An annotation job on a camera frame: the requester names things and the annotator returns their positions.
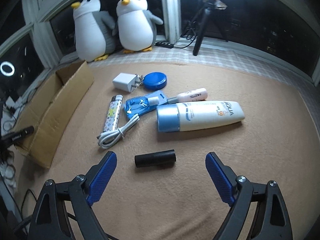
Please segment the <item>patterned white lighter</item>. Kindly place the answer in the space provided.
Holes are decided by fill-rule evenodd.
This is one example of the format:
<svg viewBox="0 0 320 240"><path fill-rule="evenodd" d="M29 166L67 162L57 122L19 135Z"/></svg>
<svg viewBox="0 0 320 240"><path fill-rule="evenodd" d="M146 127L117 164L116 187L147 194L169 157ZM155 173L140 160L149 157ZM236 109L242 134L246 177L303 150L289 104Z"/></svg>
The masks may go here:
<svg viewBox="0 0 320 240"><path fill-rule="evenodd" d="M117 129L122 102L122 95L115 95L112 97L107 111L103 132L115 131Z"/></svg>

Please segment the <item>black cylinder tube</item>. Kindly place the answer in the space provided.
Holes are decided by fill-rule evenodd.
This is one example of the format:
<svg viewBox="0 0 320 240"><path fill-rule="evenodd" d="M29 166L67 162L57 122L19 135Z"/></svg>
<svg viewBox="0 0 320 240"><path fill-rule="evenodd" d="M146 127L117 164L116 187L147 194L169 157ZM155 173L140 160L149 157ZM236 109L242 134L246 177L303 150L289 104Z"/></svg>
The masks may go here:
<svg viewBox="0 0 320 240"><path fill-rule="evenodd" d="M136 168L167 165L176 162L175 150L166 150L147 154L135 155Z"/></svg>

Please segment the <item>white blue sunscreen bottle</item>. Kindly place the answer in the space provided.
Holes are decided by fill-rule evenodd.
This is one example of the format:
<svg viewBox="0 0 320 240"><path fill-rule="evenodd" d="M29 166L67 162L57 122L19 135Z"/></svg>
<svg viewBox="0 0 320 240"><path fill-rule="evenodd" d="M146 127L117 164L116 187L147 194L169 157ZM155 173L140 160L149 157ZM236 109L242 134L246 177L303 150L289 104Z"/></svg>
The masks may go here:
<svg viewBox="0 0 320 240"><path fill-rule="evenodd" d="M157 107L159 132L186 132L241 122L244 111L235 101L194 101Z"/></svg>

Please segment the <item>small pink bottle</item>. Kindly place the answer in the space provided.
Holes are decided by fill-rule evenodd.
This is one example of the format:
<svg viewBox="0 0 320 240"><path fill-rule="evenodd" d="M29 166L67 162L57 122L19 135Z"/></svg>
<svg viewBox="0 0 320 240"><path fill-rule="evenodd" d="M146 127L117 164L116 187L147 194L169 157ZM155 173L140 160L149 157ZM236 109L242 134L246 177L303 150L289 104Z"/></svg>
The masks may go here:
<svg viewBox="0 0 320 240"><path fill-rule="evenodd" d="M173 98L167 99L167 104L175 104L181 102L202 101L208 98L208 92L205 88L198 88L178 94Z"/></svg>

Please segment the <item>cardboard box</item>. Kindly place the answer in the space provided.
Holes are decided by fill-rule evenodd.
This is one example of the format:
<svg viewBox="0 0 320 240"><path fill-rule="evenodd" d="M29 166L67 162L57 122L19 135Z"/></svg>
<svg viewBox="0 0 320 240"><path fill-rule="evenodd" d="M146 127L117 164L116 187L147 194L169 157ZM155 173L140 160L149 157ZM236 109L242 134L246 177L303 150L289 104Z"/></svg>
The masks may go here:
<svg viewBox="0 0 320 240"><path fill-rule="evenodd" d="M80 101L94 82L86 61L57 70L36 90L19 115L14 131L33 126L33 134L15 144L20 153L50 168L60 139Z"/></svg>

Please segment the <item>round blue tape measure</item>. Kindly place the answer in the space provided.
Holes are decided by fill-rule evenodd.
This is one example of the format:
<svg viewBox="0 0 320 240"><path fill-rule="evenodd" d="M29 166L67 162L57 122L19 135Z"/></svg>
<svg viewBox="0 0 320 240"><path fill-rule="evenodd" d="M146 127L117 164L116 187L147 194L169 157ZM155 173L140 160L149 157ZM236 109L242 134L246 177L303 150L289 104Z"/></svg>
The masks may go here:
<svg viewBox="0 0 320 240"><path fill-rule="evenodd" d="M160 90L167 85L167 76L161 72L151 72L144 76L143 86L147 90Z"/></svg>

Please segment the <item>checkered white cloth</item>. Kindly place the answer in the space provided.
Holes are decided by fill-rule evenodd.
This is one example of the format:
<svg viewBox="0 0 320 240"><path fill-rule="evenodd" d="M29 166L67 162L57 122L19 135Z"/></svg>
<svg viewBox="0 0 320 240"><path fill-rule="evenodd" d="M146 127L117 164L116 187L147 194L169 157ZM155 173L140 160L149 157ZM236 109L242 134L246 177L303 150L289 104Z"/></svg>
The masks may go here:
<svg viewBox="0 0 320 240"><path fill-rule="evenodd" d="M112 54L105 61L91 62L92 67L112 64L147 63L147 62L181 62L212 65L240 70L251 74L269 77L283 82L297 80L314 85L311 77L293 65L265 52L234 42L223 42L205 38L197 56L193 47L168 49L155 47L150 52L124 54L122 51Z"/></svg>

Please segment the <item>left penguin plush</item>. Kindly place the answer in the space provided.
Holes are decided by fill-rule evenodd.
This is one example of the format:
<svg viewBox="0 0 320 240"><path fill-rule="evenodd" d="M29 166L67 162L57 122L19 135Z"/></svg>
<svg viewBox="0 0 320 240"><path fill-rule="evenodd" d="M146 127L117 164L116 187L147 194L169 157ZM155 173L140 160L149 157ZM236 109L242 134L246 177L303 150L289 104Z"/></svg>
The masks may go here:
<svg viewBox="0 0 320 240"><path fill-rule="evenodd" d="M100 0L82 0L71 4L76 53L87 62L103 61L116 49L112 31L116 22L108 11L101 10Z"/></svg>

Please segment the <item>penguin plush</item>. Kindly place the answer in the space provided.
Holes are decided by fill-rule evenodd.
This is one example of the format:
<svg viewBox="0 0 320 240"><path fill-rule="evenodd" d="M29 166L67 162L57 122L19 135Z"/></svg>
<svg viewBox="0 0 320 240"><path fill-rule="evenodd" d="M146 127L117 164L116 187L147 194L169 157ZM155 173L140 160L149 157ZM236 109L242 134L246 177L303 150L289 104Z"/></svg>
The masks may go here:
<svg viewBox="0 0 320 240"><path fill-rule="evenodd" d="M156 43L157 25L163 20L148 9L147 0L120 0L116 7L117 23L123 53L151 51Z"/></svg>
<svg viewBox="0 0 320 240"><path fill-rule="evenodd" d="M101 10L100 0L82 0L71 4L76 53L87 62L103 61L116 49L112 31L116 22L108 11Z"/></svg>

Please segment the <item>black power strip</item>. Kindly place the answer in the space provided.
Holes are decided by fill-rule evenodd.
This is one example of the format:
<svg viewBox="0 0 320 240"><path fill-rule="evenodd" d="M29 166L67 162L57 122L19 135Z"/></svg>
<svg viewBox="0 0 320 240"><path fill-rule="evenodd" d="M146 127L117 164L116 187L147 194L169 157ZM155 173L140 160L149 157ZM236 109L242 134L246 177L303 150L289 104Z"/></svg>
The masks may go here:
<svg viewBox="0 0 320 240"><path fill-rule="evenodd" d="M167 41L158 41L155 43L155 46L162 47L162 48L169 48L169 49L174 48L174 45L172 43L167 42Z"/></svg>

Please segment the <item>right penguin plush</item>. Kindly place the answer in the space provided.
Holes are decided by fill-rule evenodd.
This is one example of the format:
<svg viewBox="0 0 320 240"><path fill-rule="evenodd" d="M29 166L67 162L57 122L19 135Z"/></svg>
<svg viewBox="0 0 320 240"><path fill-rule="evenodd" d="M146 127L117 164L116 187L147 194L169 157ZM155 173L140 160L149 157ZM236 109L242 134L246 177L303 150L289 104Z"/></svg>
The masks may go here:
<svg viewBox="0 0 320 240"><path fill-rule="evenodd" d="M123 53L151 51L156 43L157 25L163 20L148 9L147 0L120 0L116 7L117 23Z"/></svg>

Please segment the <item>black tripod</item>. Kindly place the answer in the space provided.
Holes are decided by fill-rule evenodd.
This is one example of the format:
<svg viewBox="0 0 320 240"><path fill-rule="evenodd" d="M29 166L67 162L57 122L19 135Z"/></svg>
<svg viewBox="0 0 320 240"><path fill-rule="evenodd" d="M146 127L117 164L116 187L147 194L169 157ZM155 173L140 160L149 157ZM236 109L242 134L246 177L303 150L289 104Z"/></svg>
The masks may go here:
<svg viewBox="0 0 320 240"><path fill-rule="evenodd" d="M204 6L202 9L202 18L200 22L199 32L197 33L197 38L195 46L193 48L193 55L197 56L199 54L202 41L204 39L205 31L209 23L210 17L213 15L214 10L226 10L227 5L221 0L204 0Z"/></svg>

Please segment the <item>white wall charger plug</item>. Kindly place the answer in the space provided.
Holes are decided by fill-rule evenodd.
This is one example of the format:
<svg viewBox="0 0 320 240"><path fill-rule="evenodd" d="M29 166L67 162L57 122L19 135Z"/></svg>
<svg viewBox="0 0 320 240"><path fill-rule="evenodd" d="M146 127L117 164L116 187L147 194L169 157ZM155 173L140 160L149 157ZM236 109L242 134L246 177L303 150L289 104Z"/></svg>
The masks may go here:
<svg viewBox="0 0 320 240"><path fill-rule="evenodd" d="M120 73L112 83L116 89L131 93L143 82L143 76L138 74Z"/></svg>

